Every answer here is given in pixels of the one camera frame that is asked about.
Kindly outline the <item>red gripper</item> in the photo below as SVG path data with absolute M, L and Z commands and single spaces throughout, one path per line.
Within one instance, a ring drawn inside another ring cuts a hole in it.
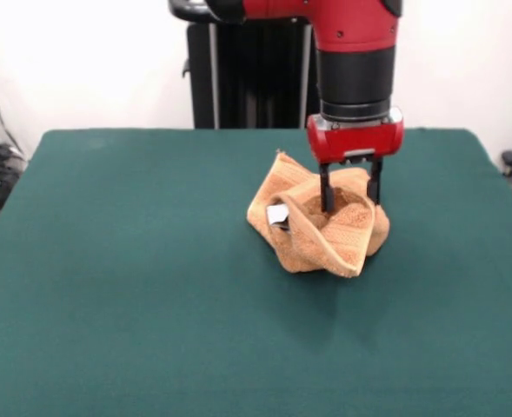
M 343 163 L 354 157 L 371 156 L 367 196 L 374 204 L 381 203 L 383 157 L 395 154 L 402 146 L 403 120 L 380 122 L 371 126 L 333 129 L 321 116 L 310 116 L 307 135 L 311 152 L 319 165 L 321 209 L 334 210 L 334 192 L 330 185 L 329 165 Z

